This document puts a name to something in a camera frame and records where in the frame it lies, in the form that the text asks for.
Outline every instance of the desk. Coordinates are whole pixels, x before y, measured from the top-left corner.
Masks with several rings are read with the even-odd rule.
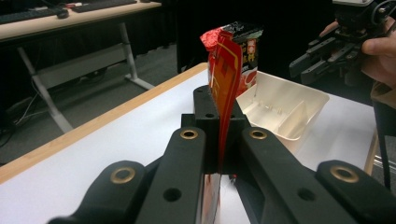
[[[200,63],[0,168],[2,224],[46,223],[79,206],[93,180],[111,163],[148,165],[161,157],[181,114],[193,113],[192,91],[207,84]],[[332,96],[295,156],[316,170],[341,160],[367,168],[375,133],[370,106]],[[248,223],[233,186],[221,182],[221,223]]]
[[[52,118],[66,133],[73,129],[64,115],[53,103],[48,89],[76,77],[81,77],[92,71],[107,67],[122,60],[127,61],[130,74],[126,77],[135,84],[151,89],[153,86],[137,76],[134,66],[134,55],[131,50],[125,23],[123,20],[131,14],[147,11],[160,7],[160,3],[149,2],[131,4],[122,7],[110,7],[84,13],[76,13],[69,10],[69,17],[63,20],[56,16],[50,16],[29,21],[12,22],[0,25],[0,47],[5,45],[15,46],[21,55],[29,74],[37,85],[41,97],[49,107]],[[87,27],[101,22],[115,22],[119,24],[122,43],[108,49],[102,49],[95,53],[70,60],[65,63],[56,64],[49,68],[36,71],[23,49],[23,44],[35,39],[49,38],[61,35],[73,29]]]

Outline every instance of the white tabletop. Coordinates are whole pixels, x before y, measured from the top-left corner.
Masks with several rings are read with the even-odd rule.
[[[42,224],[69,216],[109,164],[127,160],[148,165],[161,157],[180,127],[181,114],[193,113],[192,91],[206,84],[205,70],[1,184],[0,223]],[[295,156],[313,170],[333,159],[364,169],[374,131],[370,106],[331,95]],[[226,179],[219,220],[248,223],[237,191]]]

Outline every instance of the keyboard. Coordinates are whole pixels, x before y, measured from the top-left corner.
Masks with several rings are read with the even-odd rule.
[[[135,0],[107,0],[101,2],[90,3],[87,5],[82,5],[79,7],[72,7],[71,9],[75,12],[87,12],[87,11],[95,11],[99,9],[104,9],[108,7],[120,7],[130,4],[135,4],[137,1]]]
[[[58,12],[62,11],[61,7],[46,8],[41,10],[29,10],[23,12],[16,12],[0,16],[0,25],[12,23],[16,21],[29,21],[32,19],[43,18],[48,16],[55,16]]]

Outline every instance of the human hand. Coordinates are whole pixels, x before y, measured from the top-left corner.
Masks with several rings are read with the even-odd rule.
[[[393,18],[388,17],[385,23],[386,31],[394,22]],[[396,32],[390,33],[387,37],[364,41],[361,51],[372,55],[364,61],[361,71],[374,80],[396,89]]]

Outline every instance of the white cardboard tray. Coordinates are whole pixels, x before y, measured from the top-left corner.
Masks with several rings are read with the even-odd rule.
[[[256,84],[236,100],[252,126],[274,133],[293,152],[304,141],[329,95],[260,71],[256,78]]]

